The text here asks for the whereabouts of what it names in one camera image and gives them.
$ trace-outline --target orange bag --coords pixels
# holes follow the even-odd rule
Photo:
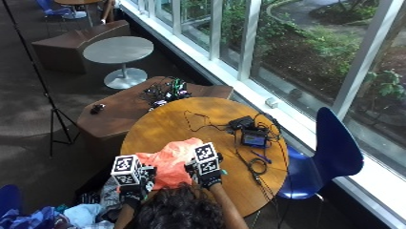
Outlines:
[[[192,158],[192,150],[200,146],[203,142],[191,137],[183,141],[169,142],[159,152],[154,154],[137,153],[141,163],[155,166],[155,178],[153,190],[161,189],[163,186],[175,188],[181,182],[191,184],[191,178],[185,171],[185,162]]]

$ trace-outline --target electronic device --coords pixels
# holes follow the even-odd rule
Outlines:
[[[264,148],[267,141],[267,128],[242,128],[240,144]]]
[[[230,128],[232,130],[239,130],[240,128],[254,127],[254,120],[250,116],[239,117],[228,122]]]
[[[91,109],[90,109],[90,114],[91,114],[91,115],[97,115],[98,112],[102,111],[103,107],[105,107],[105,105],[101,104],[101,103],[99,103],[99,104],[94,104],[93,107],[91,107]]]

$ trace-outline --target wooden table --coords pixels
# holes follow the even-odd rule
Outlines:
[[[204,119],[203,123],[203,117],[199,115],[206,115],[212,125],[224,125],[238,117],[244,115],[254,117],[256,115],[256,111],[252,108],[223,98],[191,97],[173,101],[154,109],[135,122],[123,139],[121,155],[130,155],[138,152],[154,153],[163,148],[167,142],[181,141],[190,137],[199,138],[203,143],[212,142],[216,152],[223,155],[220,168],[228,173],[226,176],[222,176],[223,187],[239,214],[246,217],[266,204],[267,200],[259,186],[254,182],[246,165],[234,152],[234,136],[224,131],[216,130],[214,127],[202,127],[195,132],[190,131],[185,111],[190,112],[186,113],[186,117],[192,130],[207,124],[207,119]],[[255,119],[255,123],[259,122],[271,126],[274,133],[278,132],[268,119],[262,115]],[[240,133],[238,131],[238,152],[244,160],[250,161],[252,158],[256,158],[250,153],[250,150],[260,153],[260,149],[239,145],[239,137]],[[279,143],[280,145],[272,142],[270,148],[266,149],[266,155],[272,163],[267,164],[267,171],[259,176],[274,195],[278,193],[284,182],[287,164],[286,146],[282,138]]]
[[[85,6],[85,11],[86,11],[86,17],[89,20],[89,25],[90,27],[93,26],[93,22],[91,22],[91,17],[90,17],[90,13],[89,13],[89,9],[87,9],[87,5],[101,2],[102,0],[54,0],[55,3],[61,4],[61,5],[69,5],[69,6]]]

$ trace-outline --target tripod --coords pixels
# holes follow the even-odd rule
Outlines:
[[[31,56],[31,54],[29,53],[29,50],[27,50],[27,47],[26,47],[26,43],[25,43],[23,37],[22,37],[21,32],[19,32],[19,30],[18,30],[17,24],[15,24],[14,19],[13,19],[13,14],[11,14],[10,8],[9,8],[9,5],[7,5],[7,3],[6,3],[5,0],[2,0],[2,5],[3,5],[3,8],[5,8],[6,12],[7,12],[7,15],[9,15],[10,19],[11,19],[13,28],[14,28],[14,30],[15,30],[15,33],[17,33],[17,36],[18,36],[19,41],[21,41],[21,43],[22,43],[23,49],[25,49],[25,51],[26,51],[26,54],[27,54],[30,63],[31,63],[33,68],[34,68],[34,70],[35,70],[35,74],[37,74],[37,77],[38,77],[38,80],[39,80],[39,84],[41,84],[41,87],[42,87],[42,94],[43,94],[43,96],[47,98],[47,102],[49,102],[49,104],[50,104],[50,142],[49,142],[50,144],[49,144],[49,157],[51,158],[53,143],[55,142],[55,143],[62,143],[62,144],[70,145],[70,144],[74,143],[75,138],[78,137],[78,134],[79,134],[79,133],[77,133],[77,135],[75,135],[75,137],[74,137],[73,139],[71,139],[71,137],[70,137],[69,134],[67,134],[67,127],[66,127],[66,124],[65,124],[65,122],[63,122],[63,120],[62,120],[62,116],[63,116],[65,119],[73,124],[73,126],[74,126],[75,128],[77,128],[77,125],[75,125],[75,123],[71,121],[71,119],[61,112],[61,110],[59,110],[59,109],[55,107],[55,105],[54,105],[51,96],[50,96],[49,91],[47,91],[47,87],[46,87],[46,85],[45,85],[45,83],[43,83],[43,81],[42,81],[42,77],[41,77],[41,74],[39,74],[37,65],[35,65],[35,63],[34,63],[33,56]],[[59,124],[61,124],[61,127],[62,127],[62,130],[63,130],[63,133],[65,133],[65,136],[66,136],[67,141],[61,141],[61,140],[54,140],[54,139],[53,139],[53,120],[54,120],[54,116],[57,117],[57,120],[58,120],[58,122],[59,122]]]

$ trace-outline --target white round table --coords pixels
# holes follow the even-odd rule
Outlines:
[[[153,51],[153,44],[141,37],[118,36],[94,42],[83,50],[87,60],[101,64],[121,64],[121,69],[109,73],[103,83],[113,89],[127,89],[147,78],[145,71],[126,68],[125,64],[142,59]]]

